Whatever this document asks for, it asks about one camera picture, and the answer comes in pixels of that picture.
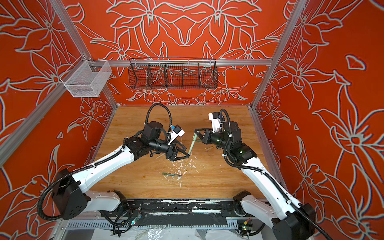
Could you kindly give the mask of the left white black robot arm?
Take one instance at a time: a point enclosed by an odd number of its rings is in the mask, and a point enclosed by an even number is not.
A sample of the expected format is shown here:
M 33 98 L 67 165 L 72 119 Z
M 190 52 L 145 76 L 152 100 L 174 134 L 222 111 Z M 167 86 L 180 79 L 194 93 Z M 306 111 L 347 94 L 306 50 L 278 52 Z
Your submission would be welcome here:
M 116 170 L 143 156 L 165 154 L 171 162 L 189 158 L 187 148 L 178 140 L 185 131 L 169 122 L 168 129 L 150 121 L 153 104 L 146 115 L 144 128 L 123 139 L 122 145 L 99 160 L 79 169 L 59 171 L 56 179 L 42 193 L 37 203 L 38 216 L 46 221 L 70 220 L 83 212 L 115 212 L 127 200 L 119 191 L 100 193 L 91 188 Z

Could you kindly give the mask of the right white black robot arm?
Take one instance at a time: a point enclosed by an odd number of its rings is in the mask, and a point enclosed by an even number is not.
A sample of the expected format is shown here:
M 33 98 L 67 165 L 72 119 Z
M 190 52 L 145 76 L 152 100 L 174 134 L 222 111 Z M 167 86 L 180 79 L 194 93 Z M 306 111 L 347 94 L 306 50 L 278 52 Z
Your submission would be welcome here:
M 263 203 L 243 191 L 235 196 L 241 210 L 271 229 L 277 240 L 308 240 L 316 231 L 327 240 L 331 236 L 316 223 L 316 211 L 310 204 L 302 204 L 269 173 L 257 154 L 241 137 L 237 122 L 231 121 L 228 112 L 221 109 L 209 114 L 211 128 L 195 129 L 205 145 L 215 145 L 223 151 L 225 162 L 242 171 L 267 199 Z

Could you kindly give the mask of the light green pen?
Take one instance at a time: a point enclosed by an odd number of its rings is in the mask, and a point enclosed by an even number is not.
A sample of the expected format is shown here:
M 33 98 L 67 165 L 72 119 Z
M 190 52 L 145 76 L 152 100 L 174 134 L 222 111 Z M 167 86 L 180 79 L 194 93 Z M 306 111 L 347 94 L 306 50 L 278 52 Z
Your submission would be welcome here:
M 195 143 L 196 143 L 197 138 L 198 138 L 197 134 L 194 133 L 194 135 L 193 135 L 193 140 L 192 140 L 192 142 L 191 142 L 191 145 L 190 145 L 190 148 L 189 148 L 189 151 L 188 151 L 188 154 L 189 154 L 189 155 L 190 155 L 191 152 L 192 152 L 192 149 L 193 149 L 193 147 L 194 147 L 194 145 L 195 145 Z

